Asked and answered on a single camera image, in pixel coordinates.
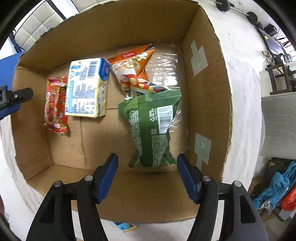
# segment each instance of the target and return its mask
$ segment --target cardboard box wall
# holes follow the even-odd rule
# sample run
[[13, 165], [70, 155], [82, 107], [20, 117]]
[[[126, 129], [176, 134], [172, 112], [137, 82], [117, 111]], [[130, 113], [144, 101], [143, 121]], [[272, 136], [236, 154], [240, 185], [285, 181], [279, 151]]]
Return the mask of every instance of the cardboard box wall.
[[[197, 49], [203, 46], [208, 62], [208, 67], [195, 76], [193, 41]], [[48, 77], [67, 75], [72, 60], [108, 58], [123, 47], [148, 43], [177, 46], [179, 69], [184, 64], [186, 76], [181, 90], [189, 110], [188, 158], [196, 165], [196, 133], [209, 138], [210, 158], [208, 164], [203, 163], [203, 174], [220, 180], [231, 139], [232, 103], [225, 62], [208, 17], [193, 1], [123, 0], [97, 5], [69, 18], [21, 56], [13, 90], [31, 87], [34, 97], [12, 115], [12, 129], [16, 161], [29, 185], [46, 194], [54, 181], [79, 181], [115, 152], [120, 164], [107, 199], [98, 205], [101, 218], [166, 222], [196, 215], [198, 206], [188, 198], [175, 165], [162, 169], [127, 167], [135, 146], [128, 123], [118, 118], [123, 95], [113, 75], [108, 82], [105, 117], [69, 117], [70, 137], [57, 136], [42, 126]], [[178, 141], [183, 133], [176, 133], [170, 143], [174, 155], [184, 144]]]

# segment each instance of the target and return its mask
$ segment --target barcode label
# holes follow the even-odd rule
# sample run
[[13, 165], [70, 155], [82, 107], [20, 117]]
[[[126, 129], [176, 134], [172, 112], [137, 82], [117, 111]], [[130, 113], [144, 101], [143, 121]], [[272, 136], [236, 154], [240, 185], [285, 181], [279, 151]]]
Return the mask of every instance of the barcode label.
[[170, 123], [173, 120], [173, 106], [162, 106], [156, 108], [159, 134], [165, 134], [170, 127]]
[[94, 78], [96, 74], [96, 67], [98, 65], [98, 61], [91, 61], [89, 63], [89, 71], [87, 73], [87, 78]]

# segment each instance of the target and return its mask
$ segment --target silver bolt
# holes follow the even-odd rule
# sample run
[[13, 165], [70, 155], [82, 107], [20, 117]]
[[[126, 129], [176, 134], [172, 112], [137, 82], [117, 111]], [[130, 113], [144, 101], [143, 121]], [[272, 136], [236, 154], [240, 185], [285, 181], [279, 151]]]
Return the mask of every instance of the silver bolt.
[[91, 181], [93, 179], [92, 175], [87, 175], [84, 180], [85, 181]]
[[202, 179], [205, 181], [205, 182], [209, 182], [211, 180], [211, 178], [209, 176], [203, 176]]
[[235, 182], [234, 182], [234, 185], [235, 185], [236, 187], [241, 187], [241, 186], [242, 186], [242, 183], [239, 182], [239, 181], [235, 181]]
[[59, 186], [61, 186], [62, 185], [62, 182], [61, 181], [56, 181], [55, 183], [54, 183], [54, 186], [57, 188], [57, 187], [59, 187]]

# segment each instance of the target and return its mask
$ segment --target white and yellow box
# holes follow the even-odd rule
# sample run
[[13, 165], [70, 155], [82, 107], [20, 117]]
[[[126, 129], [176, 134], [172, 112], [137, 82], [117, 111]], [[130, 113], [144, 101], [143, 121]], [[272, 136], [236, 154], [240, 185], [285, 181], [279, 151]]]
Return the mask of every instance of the white and yellow box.
[[110, 65], [103, 58], [72, 61], [65, 115], [92, 118], [105, 115], [109, 71]]

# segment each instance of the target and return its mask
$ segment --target white floor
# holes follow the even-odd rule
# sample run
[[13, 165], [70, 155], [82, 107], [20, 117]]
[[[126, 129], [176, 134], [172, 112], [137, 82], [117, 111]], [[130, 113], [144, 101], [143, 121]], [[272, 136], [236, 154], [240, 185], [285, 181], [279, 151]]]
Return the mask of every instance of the white floor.
[[[266, 61], [261, 51], [265, 45], [254, 27], [247, 21], [245, 16], [234, 12], [223, 13], [212, 5], [210, 1], [200, 1], [205, 8], [220, 39], [223, 53], [249, 62], [256, 72], [261, 74], [261, 95], [269, 94], [271, 88], [269, 77], [264, 68]], [[9, 215], [11, 230], [21, 239], [25, 240], [35, 210], [23, 201], [8, 168], [0, 146], [0, 194], [2, 196], [5, 212]], [[217, 217], [217, 228], [214, 231], [213, 241], [219, 239], [219, 226], [221, 225], [222, 213]], [[166, 224], [145, 224], [138, 229], [123, 233], [114, 223], [102, 220], [104, 229], [109, 240], [186, 240], [194, 220]]]

